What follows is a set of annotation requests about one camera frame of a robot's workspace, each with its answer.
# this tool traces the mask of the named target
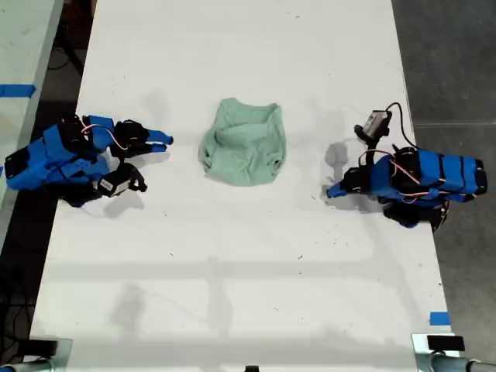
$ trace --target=cable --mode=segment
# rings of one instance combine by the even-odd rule
[[[89,129],[91,129],[91,128],[103,128],[103,129],[105,129],[108,132],[108,134],[110,134],[110,136],[114,140],[115,144],[117,146],[119,146],[121,150],[127,150],[128,149],[127,146],[126,147],[122,147],[121,144],[119,142],[117,142],[117,139],[115,139],[114,135],[112,134],[112,132],[110,131],[109,128],[106,128],[104,126],[100,126],[99,124],[91,124],[90,126],[86,126],[85,124],[83,124],[83,127],[84,127],[84,129],[81,130],[81,133],[84,133],[84,134],[86,134],[86,132]]]
[[[384,151],[384,150],[378,150],[378,149],[369,149],[369,150],[365,150],[361,153],[361,155],[358,157],[358,166],[361,166],[361,160],[362,160],[362,156],[365,155],[366,153],[385,153],[386,155],[389,155],[390,157],[392,157],[394,159],[394,155],[392,153],[389,153],[387,151]]]
[[[371,153],[371,152],[375,152],[375,153],[385,153],[387,155],[389,155],[390,157],[392,157],[394,159],[394,154],[393,153],[389,153],[387,151],[384,151],[384,150],[378,150],[378,149],[370,149],[370,150],[365,150],[363,153],[361,153],[361,155],[358,157],[358,166],[361,166],[361,159],[363,157],[363,155],[365,155],[366,153]],[[402,171],[403,173],[405,173],[407,176],[409,176],[416,184],[420,184],[420,181],[413,177],[406,169],[404,169],[401,165],[399,165],[398,163],[396,163],[395,161],[393,160],[389,160],[393,165],[394,165],[394,173],[391,175],[391,177],[394,177],[396,175],[396,172],[398,171],[398,169],[400,171]]]
[[[405,141],[408,142],[408,144],[414,148],[416,148],[417,150],[421,150],[420,147],[418,147],[417,145],[415,145],[411,140],[408,139],[408,137],[406,136],[405,134],[405,126],[403,124],[403,109],[401,108],[401,105],[399,102],[393,102],[391,103],[385,111],[389,111],[389,109],[393,106],[397,106],[398,107],[398,110],[400,112],[400,126],[401,126],[401,134],[403,135],[403,138],[405,138]]]
[[[404,169],[401,165],[399,165],[398,163],[396,163],[395,161],[393,160],[389,160],[389,162],[391,164],[393,164],[397,169],[399,169],[400,171],[402,171],[404,174],[406,174],[407,176],[409,176],[412,181],[414,181],[416,184],[420,184],[420,181],[416,178],[416,177],[413,177],[406,169]]]
[[[20,274],[20,271],[14,269],[11,274],[12,274],[12,278],[14,278],[15,281],[17,282],[17,286],[19,286],[22,290],[22,294],[24,297],[24,303],[23,304],[11,303],[12,293],[14,291],[14,288],[12,288],[12,286],[10,286],[10,288],[8,288],[5,285],[0,286],[0,289],[2,289],[2,291],[0,291],[0,295],[2,295],[2,297],[5,299],[5,302],[2,302],[1,303],[2,306],[0,306],[0,310],[4,310],[4,311],[0,312],[0,358],[2,358],[3,356],[6,356],[7,352],[10,351],[15,345],[17,345],[19,343],[19,341],[21,341],[21,339],[17,335],[16,323],[17,323],[19,316],[22,314],[22,310],[23,309],[26,310],[26,322],[27,322],[27,324],[30,324],[31,323],[31,315],[29,313],[29,308],[35,306],[35,305],[29,304],[28,292],[27,292],[26,287],[24,285],[24,281],[22,279],[22,275]],[[14,315],[14,318],[12,319],[12,332],[13,332],[12,335],[8,334],[7,330],[5,329],[5,323],[7,321],[9,309],[11,307],[19,307],[19,309],[17,310],[17,313]],[[10,339],[12,341],[12,343],[7,347],[5,347],[4,338]],[[13,353],[11,355],[10,359],[7,361],[7,363],[11,363],[17,356],[18,356],[17,352]]]
[[[60,50],[58,48],[54,48],[52,51],[64,53],[63,50]],[[60,70],[61,68],[66,67],[69,64],[69,62],[71,62],[71,59],[69,59],[69,57],[67,57],[67,60],[63,64],[61,64],[60,66],[56,66],[56,67],[48,66],[47,70],[50,70],[50,71]]]

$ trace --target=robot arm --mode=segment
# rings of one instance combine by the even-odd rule
[[[364,127],[355,133],[368,145],[366,163],[350,168],[338,184],[327,190],[328,198],[349,193],[377,196],[388,204],[384,215],[405,227],[420,221],[431,222],[435,230],[446,220],[450,201],[468,202],[487,192],[487,178],[482,161],[433,153],[417,146],[388,153],[376,150],[382,136],[389,133],[391,112],[374,111]],[[386,153],[374,163],[374,153]]]
[[[127,188],[144,192],[143,176],[124,159],[164,152],[173,141],[133,120],[114,126],[112,119],[102,116],[85,116],[83,121],[74,116],[51,126],[41,139],[5,159],[7,185],[15,190],[47,186],[53,195],[73,206],[103,195],[119,195]],[[108,148],[121,160],[113,172],[102,156]]]

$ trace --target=red wire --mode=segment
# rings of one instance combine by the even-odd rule
[[[91,128],[95,128],[95,127],[98,127],[98,128],[103,128],[103,129],[106,129],[108,134],[110,134],[111,138],[114,140],[115,144],[117,146],[119,146],[121,148],[121,150],[127,150],[127,146],[126,147],[122,147],[121,144],[119,142],[117,142],[117,139],[115,139],[114,135],[112,134],[112,132],[109,130],[109,128],[105,128],[104,126],[100,126],[99,124],[91,124],[90,126],[84,126],[84,129],[81,130],[81,133],[85,133],[87,132],[89,129]]]

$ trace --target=black cable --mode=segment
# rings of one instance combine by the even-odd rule
[[[56,51],[56,52],[60,52],[60,53],[65,54],[64,50],[60,50],[58,48],[54,48],[53,51]],[[47,70],[50,70],[50,71],[60,70],[61,68],[66,67],[69,64],[69,62],[71,62],[71,59],[69,57],[67,57],[67,60],[63,64],[61,64],[60,66],[56,66],[56,67],[50,67],[50,66],[48,66],[47,67]]]
[[[64,68],[66,67],[68,64],[69,64],[69,60],[66,60],[63,64],[61,64],[60,66],[57,66],[57,67],[48,67],[47,70],[50,70],[50,71],[55,71],[55,70],[60,70],[61,68]]]
[[[6,356],[7,352],[10,351],[11,348],[13,348],[15,345],[18,345],[19,342],[22,341],[18,337],[17,329],[16,329],[16,323],[19,316],[22,314],[22,310],[24,309],[26,311],[26,322],[27,325],[29,326],[32,320],[31,315],[29,313],[29,309],[35,306],[29,303],[28,291],[26,290],[20,271],[14,270],[12,273],[12,277],[16,280],[17,286],[19,286],[22,290],[24,303],[23,304],[11,303],[13,288],[8,288],[5,285],[0,286],[0,289],[2,289],[2,291],[0,291],[0,295],[2,295],[2,297],[5,299],[5,302],[0,303],[0,359],[3,356]],[[14,315],[14,318],[12,319],[13,334],[8,334],[5,324],[7,322],[7,317],[9,315],[9,309],[12,307],[18,307],[19,309],[17,310],[17,313]],[[5,338],[10,339],[12,341],[12,343],[9,346],[5,345],[5,340],[4,340]],[[9,360],[7,361],[7,363],[11,363],[17,356],[18,356],[17,352],[13,353],[9,358]]]
[[[405,126],[403,124],[403,109],[401,108],[401,105],[399,102],[393,102],[391,103],[387,108],[386,108],[386,111],[389,111],[389,109],[393,106],[397,106],[398,107],[398,110],[400,112],[400,126],[401,126],[401,134],[403,135],[403,138],[405,138],[405,141],[408,142],[408,144],[414,148],[416,148],[417,150],[421,150],[420,147],[418,147],[417,145],[415,145],[411,140],[408,139],[408,137],[406,136],[405,134]]]

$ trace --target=crumpled cloth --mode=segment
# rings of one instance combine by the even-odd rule
[[[235,186],[272,182],[286,160],[281,107],[223,99],[198,150],[205,172]]]

